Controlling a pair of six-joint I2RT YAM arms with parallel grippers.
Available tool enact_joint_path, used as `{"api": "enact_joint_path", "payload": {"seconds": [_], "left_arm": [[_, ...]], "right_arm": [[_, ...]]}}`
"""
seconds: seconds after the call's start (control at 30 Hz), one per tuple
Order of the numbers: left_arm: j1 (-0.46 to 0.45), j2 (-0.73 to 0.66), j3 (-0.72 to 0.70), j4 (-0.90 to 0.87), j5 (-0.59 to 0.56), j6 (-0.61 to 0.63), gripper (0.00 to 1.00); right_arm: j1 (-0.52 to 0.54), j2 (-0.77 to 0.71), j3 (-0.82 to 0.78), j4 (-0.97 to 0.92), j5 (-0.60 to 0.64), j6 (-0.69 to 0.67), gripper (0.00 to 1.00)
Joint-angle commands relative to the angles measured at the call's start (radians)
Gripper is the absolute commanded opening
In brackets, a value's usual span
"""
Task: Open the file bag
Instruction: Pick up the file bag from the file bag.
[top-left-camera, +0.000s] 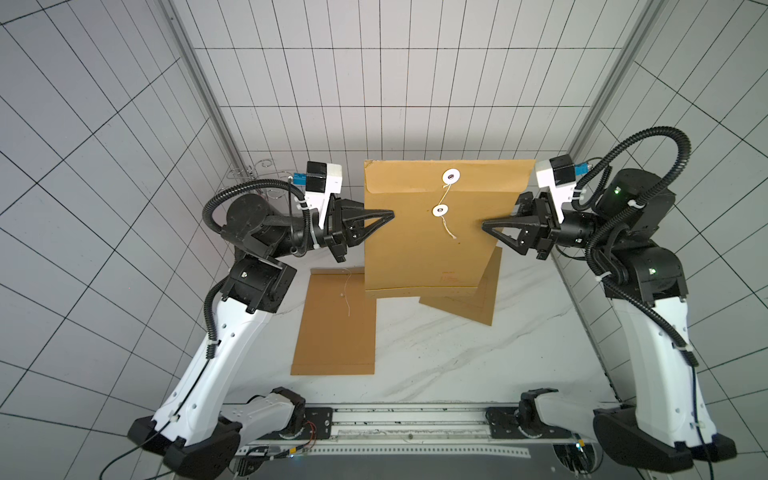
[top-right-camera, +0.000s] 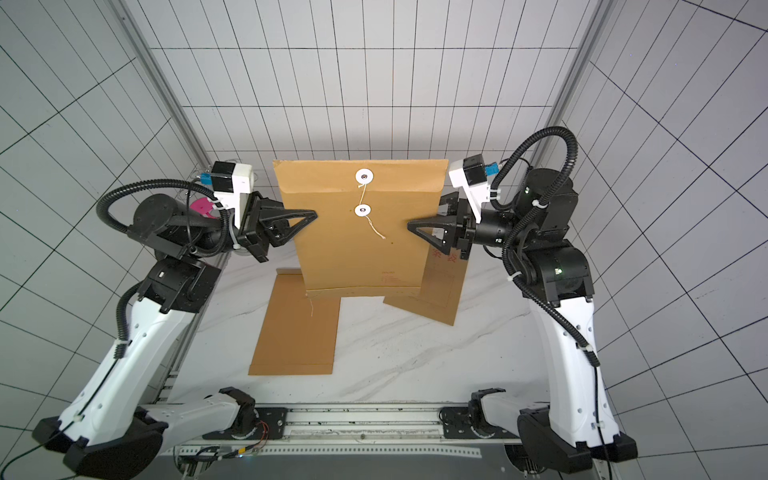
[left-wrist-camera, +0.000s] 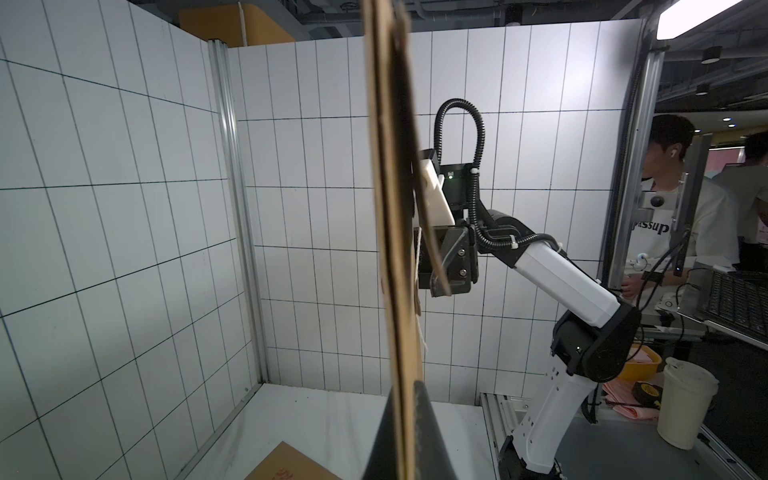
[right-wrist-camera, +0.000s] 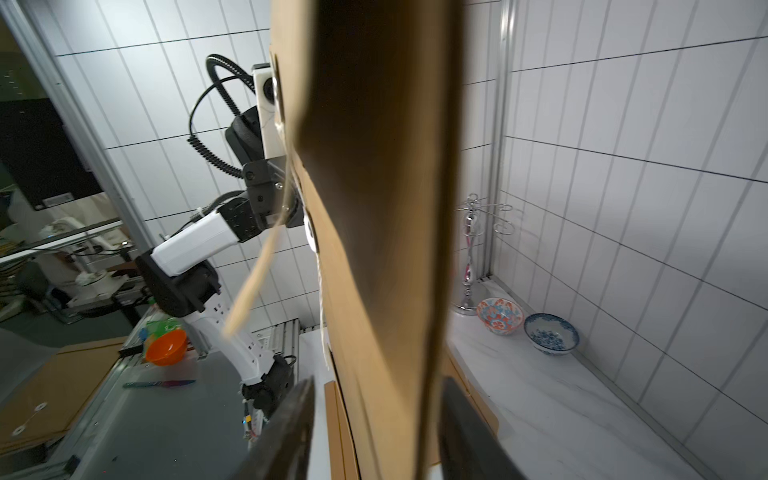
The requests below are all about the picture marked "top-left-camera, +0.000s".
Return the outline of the brown kraft file bag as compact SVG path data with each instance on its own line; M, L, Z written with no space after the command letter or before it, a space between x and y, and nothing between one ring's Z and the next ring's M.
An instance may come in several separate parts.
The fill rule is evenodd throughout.
M364 206L395 218L364 242L373 298L474 293L497 241L482 230L508 217L529 185L532 160L369 160Z
M291 366L293 376L375 373L376 300L364 269L314 269Z

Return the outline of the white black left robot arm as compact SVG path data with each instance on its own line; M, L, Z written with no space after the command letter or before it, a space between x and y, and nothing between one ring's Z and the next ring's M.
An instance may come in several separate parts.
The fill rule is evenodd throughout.
M153 416L136 419L129 439L161 456L171 473L216 479L245 444L271 434L301 434L309 422L305 399L283 387L252 397L238 412L224 400L244 356L277 313L295 278L284 256L328 249L342 263L393 220L391 210L329 196L322 214L298 186L257 179L227 188L203 207L205 225L235 248L235 263L203 300L206 338L169 397Z

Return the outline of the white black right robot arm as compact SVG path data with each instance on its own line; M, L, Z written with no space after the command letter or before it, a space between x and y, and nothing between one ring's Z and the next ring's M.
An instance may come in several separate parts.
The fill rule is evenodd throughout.
M620 465L663 473L735 458L736 444L717 430L698 382L682 263L654 240L691 151L683 131L654 126L581 164L555 157L537 169L537 193L523 193L512 215L483 222L485 233L522 255L544 260L555 249L579 249L629 351L633 403L601 407L554 388L531 390L516 412L523 434L564 429Z

